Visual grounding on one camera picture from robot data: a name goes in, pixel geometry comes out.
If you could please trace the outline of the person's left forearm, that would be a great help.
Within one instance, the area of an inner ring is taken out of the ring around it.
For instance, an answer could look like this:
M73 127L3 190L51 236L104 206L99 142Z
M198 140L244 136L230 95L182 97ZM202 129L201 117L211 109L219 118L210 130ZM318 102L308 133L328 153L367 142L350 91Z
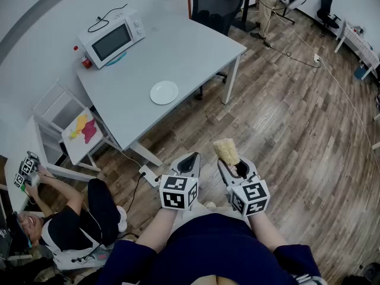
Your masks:
M146 246L159 253L166 246L178 212L161 208L148 227L140 234L136 244Z

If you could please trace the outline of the yellow sponge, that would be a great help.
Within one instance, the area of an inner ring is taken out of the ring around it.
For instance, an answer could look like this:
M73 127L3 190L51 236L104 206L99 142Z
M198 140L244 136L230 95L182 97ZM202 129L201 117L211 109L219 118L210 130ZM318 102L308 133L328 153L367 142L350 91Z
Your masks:
M224 138L213 142L214 151L218 158L228 166L235 166L240 162L240 158L232 138Z

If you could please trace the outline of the white power strip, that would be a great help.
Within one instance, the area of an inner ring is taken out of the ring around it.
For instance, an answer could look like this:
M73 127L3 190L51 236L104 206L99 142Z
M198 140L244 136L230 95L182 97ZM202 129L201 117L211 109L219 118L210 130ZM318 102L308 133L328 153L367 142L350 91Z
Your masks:
M139 172L152 187L157 187L160 184L160 178L147 165L143 165Z

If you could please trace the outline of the pink cloth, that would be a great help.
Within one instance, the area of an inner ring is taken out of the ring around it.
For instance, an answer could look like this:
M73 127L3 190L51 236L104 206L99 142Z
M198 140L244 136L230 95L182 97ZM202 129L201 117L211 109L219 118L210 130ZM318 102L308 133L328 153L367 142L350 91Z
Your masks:
M84 128L81 130L81 133L84 135L84 141L86 144L90 142L96 132L97 128L95 127L95 119L92 119L91 121L87 122Z

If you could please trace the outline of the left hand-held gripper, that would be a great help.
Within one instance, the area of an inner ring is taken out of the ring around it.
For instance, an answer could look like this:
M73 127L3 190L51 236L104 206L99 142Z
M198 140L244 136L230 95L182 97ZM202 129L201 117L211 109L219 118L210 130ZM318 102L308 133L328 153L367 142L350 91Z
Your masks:
M199 179L178 176L191 171L192 176L200 175L201 155L186 153L172 161L170 175L163 175L159 186L161 207L172 210L190 210L198 198Z

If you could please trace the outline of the small table with checked cloth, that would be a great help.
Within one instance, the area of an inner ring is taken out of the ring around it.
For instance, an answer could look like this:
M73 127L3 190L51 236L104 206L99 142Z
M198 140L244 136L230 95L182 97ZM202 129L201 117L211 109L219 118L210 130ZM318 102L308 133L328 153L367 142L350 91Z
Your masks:
M336 40L340 39L340 41L334 53L338 52L345 40L349 40L361 54L359 62L363 62L368 68L366 72L362 71L363 75L360 79L364 80L370 72L375 72L377 67L380 65L380 57L374 51L374 48L362 36L362 34L358 33L359 30L360 29L353 27L350 23L345 21L340 36L336 37Z

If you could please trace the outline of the red drink bottle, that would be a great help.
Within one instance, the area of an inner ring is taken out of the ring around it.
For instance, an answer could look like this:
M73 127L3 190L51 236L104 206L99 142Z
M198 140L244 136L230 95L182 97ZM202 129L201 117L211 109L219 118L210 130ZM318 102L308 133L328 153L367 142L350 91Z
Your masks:
M78 46L74 46L74 52L77 54L78 59L85 69L90 69L92 67L93 64L83 49L79 48Z

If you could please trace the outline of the teal flat tool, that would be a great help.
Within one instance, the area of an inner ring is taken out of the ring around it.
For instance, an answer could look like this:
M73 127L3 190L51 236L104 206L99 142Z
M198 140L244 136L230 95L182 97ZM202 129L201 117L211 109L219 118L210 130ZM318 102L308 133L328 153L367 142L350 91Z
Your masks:
M111 65L119 62L125 55L126 55L126 51L122 52L121 54L119 54L118 56L116 56L115 58L113 58L105 66L108 67L108 66L111 66Z

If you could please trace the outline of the white microwave oven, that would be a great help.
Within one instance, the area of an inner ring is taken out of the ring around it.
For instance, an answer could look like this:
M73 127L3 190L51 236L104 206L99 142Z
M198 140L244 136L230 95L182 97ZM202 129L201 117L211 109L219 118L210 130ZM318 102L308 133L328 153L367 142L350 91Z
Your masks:
M87 56L99 69L145 38L141 17L135 9L125 7L104 20L106 23L78 35Z

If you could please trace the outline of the white round plate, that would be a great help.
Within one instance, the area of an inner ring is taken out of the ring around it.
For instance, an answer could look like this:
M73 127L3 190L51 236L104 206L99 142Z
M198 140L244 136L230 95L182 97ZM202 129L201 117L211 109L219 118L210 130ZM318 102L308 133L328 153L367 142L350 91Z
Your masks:
M167 105L178 96L178 87L172 81L160 81L150 90L150 99L157 105Z

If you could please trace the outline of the yellow cloth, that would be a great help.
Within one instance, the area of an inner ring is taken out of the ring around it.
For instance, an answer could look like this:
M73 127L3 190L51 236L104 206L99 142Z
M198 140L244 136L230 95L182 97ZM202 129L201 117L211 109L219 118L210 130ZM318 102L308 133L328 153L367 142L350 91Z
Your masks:
M81 134L81 131L85 128L86 123L87 123L87 114L78 116L75 130L71 131L69 138L71 140L74 138L77 138Z

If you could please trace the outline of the person's navy shirt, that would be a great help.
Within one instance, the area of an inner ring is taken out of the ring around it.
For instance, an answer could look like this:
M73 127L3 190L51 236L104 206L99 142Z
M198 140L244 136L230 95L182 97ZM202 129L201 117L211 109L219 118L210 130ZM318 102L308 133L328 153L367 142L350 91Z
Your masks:
M237 285L300 285L299 277L320 275L309 246L271 251L244 221L212 213L175 230L160 252L116 242L96 285L191 285L208 276Z

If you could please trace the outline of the person's light trousers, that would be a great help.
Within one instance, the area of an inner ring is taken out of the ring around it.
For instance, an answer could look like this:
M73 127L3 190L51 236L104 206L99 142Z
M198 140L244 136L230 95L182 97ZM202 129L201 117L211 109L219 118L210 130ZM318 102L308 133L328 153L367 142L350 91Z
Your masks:
M186 224L187 222L201 216L206 216L209 214L221 214L228 216L234 219L244 221L248 227L250 227L249 220L247 217L242 217L242 215L233 209L232 206L227 207L217 207L216 208L206 208L203 204L196 202L192 205L191 210L189 211L180 211L178 212L173 227L170 234L176 231L178 228Z

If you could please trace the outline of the white desk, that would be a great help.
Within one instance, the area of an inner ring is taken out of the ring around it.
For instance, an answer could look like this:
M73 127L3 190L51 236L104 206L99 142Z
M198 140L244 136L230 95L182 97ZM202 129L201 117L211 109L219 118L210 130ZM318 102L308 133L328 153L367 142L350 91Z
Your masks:
M18 173L20 163L27 157L27 152L31 151L36 154L41 165L47 168L55 176L62 176L69 179L88 182L95 177L84 173L55 166L47 161L45 149L43 147L40 129L34 117L30 118L20 137L18 137L11 147L11 154L5 164L5 179L7 183L8 195L11 201L12 209L16 212L23 211L29 202L29 197L21 188L14 184L16 174Z

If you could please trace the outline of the black mesh office chair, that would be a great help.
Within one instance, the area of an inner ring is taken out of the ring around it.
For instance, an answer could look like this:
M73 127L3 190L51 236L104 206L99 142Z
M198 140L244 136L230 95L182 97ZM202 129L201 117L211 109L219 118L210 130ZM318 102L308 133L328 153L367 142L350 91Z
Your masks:
M243 0L193 0L191 20L202 25L195 35L197 69L223 78L222 103L227 104L240 59L246 47L229 37L229 30Z

